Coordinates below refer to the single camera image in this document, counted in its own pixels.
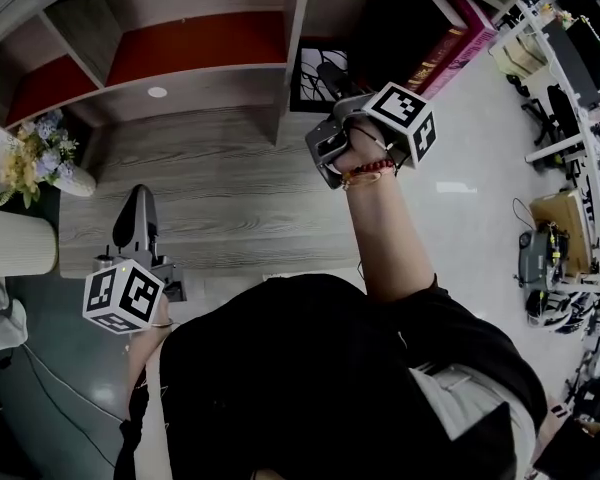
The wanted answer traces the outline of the open cardboard box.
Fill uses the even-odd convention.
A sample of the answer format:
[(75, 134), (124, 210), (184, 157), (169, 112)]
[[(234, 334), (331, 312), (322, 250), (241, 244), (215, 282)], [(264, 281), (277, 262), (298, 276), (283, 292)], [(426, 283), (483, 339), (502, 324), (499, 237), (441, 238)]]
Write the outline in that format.
[(589, 225), (580, 192), (576, 189), (534, 199), (529, 206), (537, 224), (553, 222), (569, 236), (566, 273), (577, 277), (590, 273), (592, 250)]

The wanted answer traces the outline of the person's right hand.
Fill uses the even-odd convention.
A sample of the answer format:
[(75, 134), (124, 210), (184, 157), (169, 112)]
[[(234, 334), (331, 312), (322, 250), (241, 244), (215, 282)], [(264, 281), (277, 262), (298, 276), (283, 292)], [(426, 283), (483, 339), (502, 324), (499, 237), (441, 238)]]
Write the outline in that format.
[(350, 142), (349, 148), (333, 162), (334, 169), (339, 173), (345, 174), (358, 167), (389, 158), (380, 129), (369, 119), (351, 120), (347, 133)]

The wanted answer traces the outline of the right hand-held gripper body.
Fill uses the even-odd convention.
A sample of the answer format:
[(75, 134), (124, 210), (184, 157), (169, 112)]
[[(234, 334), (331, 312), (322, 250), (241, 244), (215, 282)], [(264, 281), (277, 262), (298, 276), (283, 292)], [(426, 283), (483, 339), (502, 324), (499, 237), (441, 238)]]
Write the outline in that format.
[(437, 139), (433, 105), (395, 83), (387, 83), (376, 93), (343, 97), (305, 137), (312, 160), (331, 189), (344, 183), (335, 161), (350, 149), (350, 131), (362, 118), (380, 132), (375, 142), (395, 169), (416, 169)]

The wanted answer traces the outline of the black computer monitor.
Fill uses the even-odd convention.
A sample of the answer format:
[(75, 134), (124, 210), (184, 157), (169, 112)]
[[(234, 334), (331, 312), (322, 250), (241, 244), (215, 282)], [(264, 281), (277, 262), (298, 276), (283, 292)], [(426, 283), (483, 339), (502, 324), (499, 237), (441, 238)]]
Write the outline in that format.
[(599, 101), (598, 89), (584, 61), (559, 21), (553, 20), (543, 28), (543, 33), (553, 49), (573, 92), (578, 96), (581, 107), (589, 109)]
[(566, 33), (584, 62), (594, 86), (600, 90), (600, 38), (583, 16), (574, 19)]

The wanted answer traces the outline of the person's left forearm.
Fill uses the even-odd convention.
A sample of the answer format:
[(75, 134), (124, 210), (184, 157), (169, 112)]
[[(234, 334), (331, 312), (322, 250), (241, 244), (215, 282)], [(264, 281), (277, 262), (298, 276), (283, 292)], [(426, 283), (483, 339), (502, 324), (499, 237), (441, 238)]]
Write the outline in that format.
[[(159, 301), (158, 309), (155, 314), (154, 322), (165, 322), (170, 318), (169, 300), (162, 295)], [(130, 420), (131, 396), (135, 385), (154, 352), (160, 347), (163, 341), (171, 334), (173, 325), (167, 328), (152, 328), (134, 333), (131, 335), (128, 358), (127, 372), (127, 401), (125, 419)]]

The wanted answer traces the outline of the black framed branch picture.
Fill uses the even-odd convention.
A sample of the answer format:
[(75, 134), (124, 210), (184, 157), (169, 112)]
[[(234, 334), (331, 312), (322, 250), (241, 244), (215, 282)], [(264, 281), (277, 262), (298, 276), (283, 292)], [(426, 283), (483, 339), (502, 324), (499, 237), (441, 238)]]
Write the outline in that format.
[(294, 113), (329, 114), (335, 99), (317, 73), (323, 62), (348, 70), (348, 49), (342, 41), (326, 38), (300, 39), (291, 79), (289, 109)]

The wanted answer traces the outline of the black office chair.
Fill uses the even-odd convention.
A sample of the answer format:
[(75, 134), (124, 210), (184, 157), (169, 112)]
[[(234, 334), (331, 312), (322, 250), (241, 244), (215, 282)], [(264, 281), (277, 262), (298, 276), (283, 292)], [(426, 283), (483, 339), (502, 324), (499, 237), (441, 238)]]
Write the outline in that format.
[(558, 84), (547, 88), (547, 95), (552, 113), (547, 114), (541, 102), (533, 98), (521, 105), (521, 109), (534, 117), (541, 125), (540, 135), (534, 140), (534, 145), (539, 146), (548, 137), (552, 144), (556, 144), (561, 132), (564, 138), (571, 138), (580, 133), (578, 121), (571, 102)]

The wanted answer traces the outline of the black wheeled machine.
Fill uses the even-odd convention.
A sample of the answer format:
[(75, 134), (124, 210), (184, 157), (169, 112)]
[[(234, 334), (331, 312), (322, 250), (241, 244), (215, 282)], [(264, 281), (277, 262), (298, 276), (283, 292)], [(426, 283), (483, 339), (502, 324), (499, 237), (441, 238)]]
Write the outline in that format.
[(564, 277), (567, 249), (568, 236), (553, 225), (523, 232), (516, 276), (519, 286), (551, 291)]

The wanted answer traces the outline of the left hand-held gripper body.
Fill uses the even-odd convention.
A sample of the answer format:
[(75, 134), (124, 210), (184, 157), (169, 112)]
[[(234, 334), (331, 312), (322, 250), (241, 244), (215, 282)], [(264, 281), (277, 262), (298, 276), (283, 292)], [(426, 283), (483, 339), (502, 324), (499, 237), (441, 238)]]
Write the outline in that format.
[(156, 323), (162, 296), (186, 300), (180, 266), (148, 250), (107, 249), (85, 278), (82, 317), (116, 335), (146, 331)]

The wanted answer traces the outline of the person's black and white top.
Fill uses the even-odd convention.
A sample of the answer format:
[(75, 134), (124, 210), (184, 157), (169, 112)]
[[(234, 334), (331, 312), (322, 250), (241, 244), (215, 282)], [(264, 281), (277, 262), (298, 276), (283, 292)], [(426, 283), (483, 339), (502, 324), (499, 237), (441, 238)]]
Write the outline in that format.
[(543, 386), (500, 329), (432, 284), (265, 281), (166, 337), (121, 424), (113, 480), (523, 480)]

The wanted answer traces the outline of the yellow and blue flower bouquet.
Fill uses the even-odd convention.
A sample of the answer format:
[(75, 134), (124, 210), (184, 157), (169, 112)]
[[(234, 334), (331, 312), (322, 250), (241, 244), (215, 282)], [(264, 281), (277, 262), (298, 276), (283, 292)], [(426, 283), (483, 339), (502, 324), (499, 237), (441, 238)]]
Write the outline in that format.
[(42, 183), (73, 181), (78, 145), (60, 109), (23, 121), (9, 138), (0, 167), (0, 207), (20, 196), (29, 208), (39, 200)]

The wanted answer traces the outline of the row of dark red books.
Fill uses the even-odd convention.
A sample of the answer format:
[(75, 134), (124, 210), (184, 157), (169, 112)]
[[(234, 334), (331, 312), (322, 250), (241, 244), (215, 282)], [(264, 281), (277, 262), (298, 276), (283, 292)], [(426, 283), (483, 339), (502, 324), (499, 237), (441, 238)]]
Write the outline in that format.
[(468, 26), (466, 33), (423, 82), (419, 94), (431, 100), (497, 36), (491, 20), (475, 0), (449, 0)]

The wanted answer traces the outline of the person's right forearm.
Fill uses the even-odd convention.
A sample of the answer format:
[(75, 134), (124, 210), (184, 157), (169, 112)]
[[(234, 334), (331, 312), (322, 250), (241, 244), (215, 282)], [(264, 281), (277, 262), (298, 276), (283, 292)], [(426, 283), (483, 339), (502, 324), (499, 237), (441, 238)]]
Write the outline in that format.
[(390, 171), (353, 178), (346, 198), (367, 296), (373, 303), (394, 303), (436, 285), (429, 256)]

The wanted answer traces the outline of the white ribbed vase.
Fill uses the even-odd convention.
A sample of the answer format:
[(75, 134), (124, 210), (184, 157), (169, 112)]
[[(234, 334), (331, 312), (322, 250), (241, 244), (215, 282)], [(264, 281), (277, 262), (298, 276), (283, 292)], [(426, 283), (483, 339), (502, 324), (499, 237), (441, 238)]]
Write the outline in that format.
[(69, 170), (61, 171), (53, 186), (67, 194), (88, 198), (95, 193), (97, 182), (85, 169), (74, 166)]

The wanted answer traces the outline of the pile of black and white gear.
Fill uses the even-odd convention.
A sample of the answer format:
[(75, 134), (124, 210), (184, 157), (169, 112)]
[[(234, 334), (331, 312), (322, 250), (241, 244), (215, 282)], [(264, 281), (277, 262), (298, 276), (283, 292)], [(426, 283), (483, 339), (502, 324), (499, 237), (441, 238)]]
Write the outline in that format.
[(564, 335), (582, 330), (599, 309), (600, 296), (590, 292), (534, 290), (525, 304), (527, 323), (531, 328)]

